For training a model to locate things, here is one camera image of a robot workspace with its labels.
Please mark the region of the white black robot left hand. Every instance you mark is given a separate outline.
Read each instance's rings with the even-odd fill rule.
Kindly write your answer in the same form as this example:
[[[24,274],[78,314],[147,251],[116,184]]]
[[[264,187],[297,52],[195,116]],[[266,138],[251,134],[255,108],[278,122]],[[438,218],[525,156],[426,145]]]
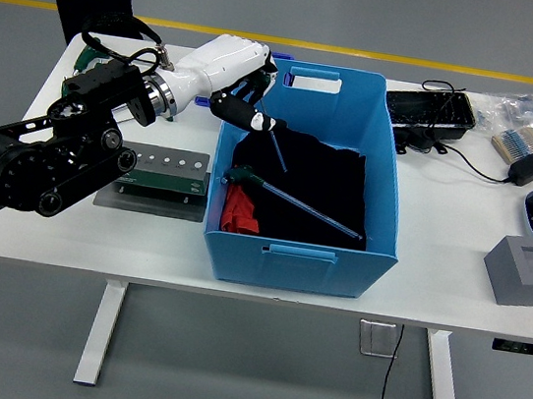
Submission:
[[[206,97],[211,113],[247,132],[283,130],[287,123],[264,114],[256,104],[273,88],[278,76],[269,47],[232,34],[193,50],[164,74],[178,115],[196,97]]]

